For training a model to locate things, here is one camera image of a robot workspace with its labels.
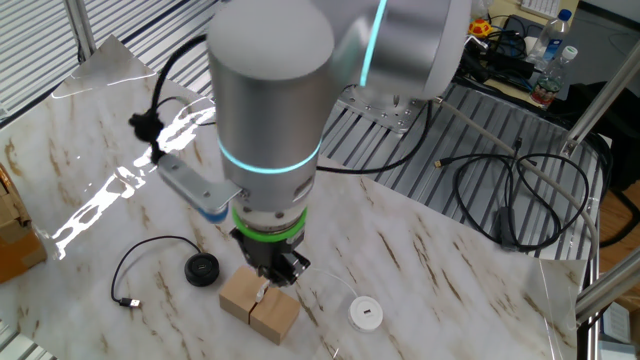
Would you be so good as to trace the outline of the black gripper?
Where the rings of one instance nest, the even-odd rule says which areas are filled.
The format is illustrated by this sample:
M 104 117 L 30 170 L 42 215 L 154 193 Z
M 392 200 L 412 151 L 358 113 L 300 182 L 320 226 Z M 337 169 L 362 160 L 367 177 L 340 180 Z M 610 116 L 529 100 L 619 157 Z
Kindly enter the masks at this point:
M 261 288 L 268 287 L 271 282 L 278 287 L 291 286 L 311 265 L 309 259 L 295 251 L 304 240 L 304 229 L 276 242 L 258 241 L 238 229 L 232 230 L 231 236 L 238 242 L 247 263 L 254 268 Z

